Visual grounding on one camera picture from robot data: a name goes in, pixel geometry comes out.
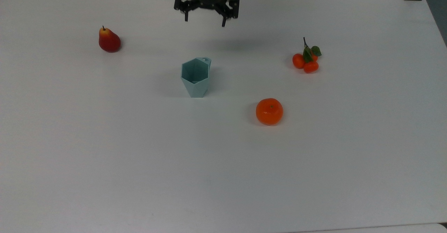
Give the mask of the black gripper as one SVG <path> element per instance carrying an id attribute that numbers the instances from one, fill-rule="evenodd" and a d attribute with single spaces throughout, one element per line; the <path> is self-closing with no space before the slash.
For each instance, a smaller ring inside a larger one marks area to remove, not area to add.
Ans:
<path id="1" fill-rule="evenodd" d="M 222 27 L 226 26 L 227 19 L 238 18 L 240 0 L 175 0 L 174 9 L 184 13 L 187 22 L 189 12 L 198 8 L 214 10 L 222 16 Z"/>

